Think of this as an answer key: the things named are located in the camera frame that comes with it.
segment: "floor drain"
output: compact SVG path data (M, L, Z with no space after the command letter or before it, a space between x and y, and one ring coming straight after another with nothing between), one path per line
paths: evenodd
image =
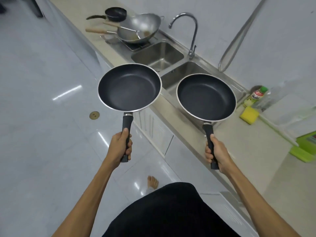
M97 112L97 111L93 111L93 112L91 112L90 115L89 115L89 117L90 117L91 120L96 120L96 119L99 118L99 116L100 116L100 113Z

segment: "green bottle cap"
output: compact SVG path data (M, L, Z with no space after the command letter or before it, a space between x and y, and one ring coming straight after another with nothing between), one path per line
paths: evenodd
M259 89L259 91L260 91L261 93L266 93L266 92L268 91L268 88L262 86L262 87Z

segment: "kitchen counter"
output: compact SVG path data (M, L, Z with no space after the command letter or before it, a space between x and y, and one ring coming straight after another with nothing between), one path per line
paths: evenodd
M101 27L102 19L86 20L94 14L104 14L113 6L124 7L128 14L134 13L116 0L50 0L61 13L78 29L86 41L113 66L125 64L126 60L114 51L99 35L85 32L88 26ZM204 161L204 135L162 95L150 107L171 131L210 170ZM291 144L258 119L253 125L243 122L239 107L231 118L221 123L215 135L223 141L237 166L257 190L264 194L276 171L281 166ZM212 173L224 185L228 179L219 171Z

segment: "wooden handle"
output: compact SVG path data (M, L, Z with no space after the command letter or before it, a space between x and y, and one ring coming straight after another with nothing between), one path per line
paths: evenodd
M121 25L120 25L119 23L115 23L115 22L104 21L103 23L104 23L105 25L109 25L109 26L121 27Z
M107 34L107 30L100 29L100 28L93 28L93 27L86 28L86 32Z

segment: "sink basin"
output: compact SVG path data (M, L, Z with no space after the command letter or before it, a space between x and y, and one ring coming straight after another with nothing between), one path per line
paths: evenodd
M179 81L190 74L209 74L206 70L194 62L186 62L161 77L162 87L172 96L176 96L176 88Z
M184 55L169 43L159 42L133 54L131 58L160 72L183 59Z

